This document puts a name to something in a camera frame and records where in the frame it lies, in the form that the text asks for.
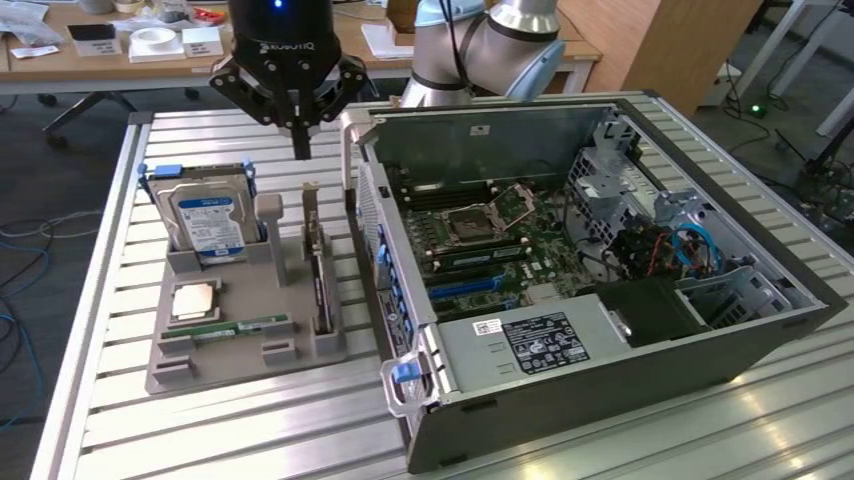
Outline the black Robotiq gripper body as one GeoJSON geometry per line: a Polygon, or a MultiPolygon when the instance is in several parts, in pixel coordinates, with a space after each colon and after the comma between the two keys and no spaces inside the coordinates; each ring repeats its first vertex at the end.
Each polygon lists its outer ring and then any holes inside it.
{"type": "Polygon", "coordinates": [[[233,58],[274,93],[314,92],[342,58],[333,3],[233,0],[233,58]]]}

